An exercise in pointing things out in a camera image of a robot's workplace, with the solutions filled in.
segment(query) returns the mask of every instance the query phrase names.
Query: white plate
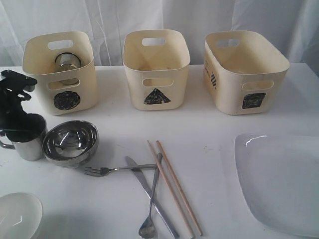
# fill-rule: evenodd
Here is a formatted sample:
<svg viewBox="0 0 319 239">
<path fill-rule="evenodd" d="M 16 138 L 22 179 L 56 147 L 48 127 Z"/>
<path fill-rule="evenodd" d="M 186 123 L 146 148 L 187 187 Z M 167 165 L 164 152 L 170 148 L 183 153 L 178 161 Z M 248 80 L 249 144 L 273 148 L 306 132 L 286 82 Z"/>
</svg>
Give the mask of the white plate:
<svg viewBox="0 0 319 239">
<path fill-rule="evenodd" d="M 235 158 L 245 200 L 258 221 L 319 237 L 319 137 L 239 135 Z"/>
<path fill-rule="evenodd" d="M 0 198 L 0 238 L 36 239 L 43 209 L 31 193 L 11 193 Z"/>
</svg>

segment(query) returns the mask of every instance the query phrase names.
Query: mug handle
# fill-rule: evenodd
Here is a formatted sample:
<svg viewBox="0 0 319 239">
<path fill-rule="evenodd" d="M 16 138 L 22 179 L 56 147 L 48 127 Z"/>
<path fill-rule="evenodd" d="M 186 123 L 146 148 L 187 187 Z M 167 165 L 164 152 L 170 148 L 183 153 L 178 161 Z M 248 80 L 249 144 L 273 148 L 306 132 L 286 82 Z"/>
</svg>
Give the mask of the mug handle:
<svg viewBox="0 0 319 239">
<path fill-rule="evenodd" d="M 3 130 L 0 130 L 0 137 L 3 137 L 3 136 L 5 136 L 5 132 Z M 14 149 L 13 144 L 2 143 L 1 140 L 0 140 L 0 147 L 6 148 L 6 149 Z"/>
</svg>

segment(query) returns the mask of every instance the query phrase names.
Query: fork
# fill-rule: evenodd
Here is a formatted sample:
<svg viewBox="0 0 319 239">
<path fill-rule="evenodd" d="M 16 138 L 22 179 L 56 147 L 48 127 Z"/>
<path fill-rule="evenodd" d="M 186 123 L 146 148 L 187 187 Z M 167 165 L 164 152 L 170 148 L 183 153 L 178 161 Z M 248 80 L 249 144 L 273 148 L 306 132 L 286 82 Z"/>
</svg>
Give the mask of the fork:
<svg viewBox="0 0 319 239">
<path fill-rule="evenodd" d="M 85 172 L 86 172 L 85 174 L 90 175 L 90 176 L 94 176 L 94 177 L 103 177 L 103 176 L 106 176 L 113 171 L 124 170 L 124 169 L 143 169 L 143 168 L 156 169 L 157 165 L 156 164 L 141 164 L 141 165 L 137 165 L 137 166 L 126 166 L 126 167 L 120 167 L 120 168 L 86 167 L 87 170 L 85 170 Z"/>
</svg>

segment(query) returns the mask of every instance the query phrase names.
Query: square white plate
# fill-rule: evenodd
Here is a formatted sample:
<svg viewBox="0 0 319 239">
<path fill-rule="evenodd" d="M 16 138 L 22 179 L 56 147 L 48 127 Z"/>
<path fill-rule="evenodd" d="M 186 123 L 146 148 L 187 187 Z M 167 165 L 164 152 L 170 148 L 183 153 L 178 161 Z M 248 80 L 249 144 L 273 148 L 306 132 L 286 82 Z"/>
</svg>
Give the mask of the square white plate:
<svg viewBox="0 0 319 239">
<path fill-rule="evenodd" d="M 239 135 L 235 159 L 245 200 L 258 221 L 319 237 L 319 137 Z"/>
</svg>

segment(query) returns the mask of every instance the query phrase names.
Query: black circle label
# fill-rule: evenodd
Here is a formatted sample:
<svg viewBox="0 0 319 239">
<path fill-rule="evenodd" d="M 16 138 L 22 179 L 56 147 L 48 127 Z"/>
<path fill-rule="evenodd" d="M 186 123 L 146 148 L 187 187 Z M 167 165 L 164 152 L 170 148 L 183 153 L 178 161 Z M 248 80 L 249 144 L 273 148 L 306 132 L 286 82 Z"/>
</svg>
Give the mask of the black circle label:
<svg viewBox="0 0 319 239">
<path fill-rule="evenodd" d="M 77 107 L 80 103 L 80 96 L 73 91 L 65 91 L 54 97 L 54 106 L 59 110 L 67 111 Z"/>
</svg>

